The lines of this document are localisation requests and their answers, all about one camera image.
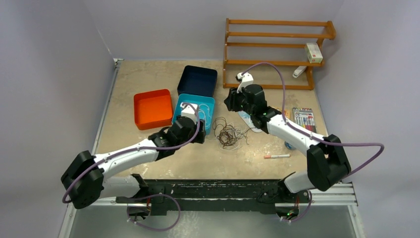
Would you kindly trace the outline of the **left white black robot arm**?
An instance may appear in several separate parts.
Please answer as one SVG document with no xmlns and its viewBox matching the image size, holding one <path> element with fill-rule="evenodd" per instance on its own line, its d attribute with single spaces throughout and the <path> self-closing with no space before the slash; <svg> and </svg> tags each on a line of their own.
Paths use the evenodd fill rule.
<svg viewBox="0 0 420 238">
<path fill-rule="evenodd" d="M 117 178 L 116 174 L 172 156 L 189 143 L 202 144 L 205 135 L 204 119 L 193 121 L 178 116 L 172 126 L 126 148 L 95 155 L 88 150 L 82 151 L 61 176 L 60 180 L 66 189 L 62 201 L 73 204 L 76 209 L 86 208 L 100 198 L 112 196 L 127 197 L 141 203 L 148 196 L 141 176 L 132 174 Z"/>
</svg>

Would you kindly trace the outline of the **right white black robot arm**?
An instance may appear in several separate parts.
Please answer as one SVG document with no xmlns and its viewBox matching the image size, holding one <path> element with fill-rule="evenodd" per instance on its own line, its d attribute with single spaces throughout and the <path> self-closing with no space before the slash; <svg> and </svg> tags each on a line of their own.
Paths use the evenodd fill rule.
<svg viewBox="0 0 420 238">
<path fill-rule="evenodd" d="M 313 133 L 288 120 L 282 112 L 267 105 L 260 85 L 251 84 L 241 91 L 230 88 L 224 103 L 229 111 L 247 113 L 255 128 L 290 143 L 306 156 L 306 170 L 283 179 L 278 188 L 281 200 L 289 202 L 307 189 L 326 191 L 351 172 L 337 136 Z"/>
</svg>

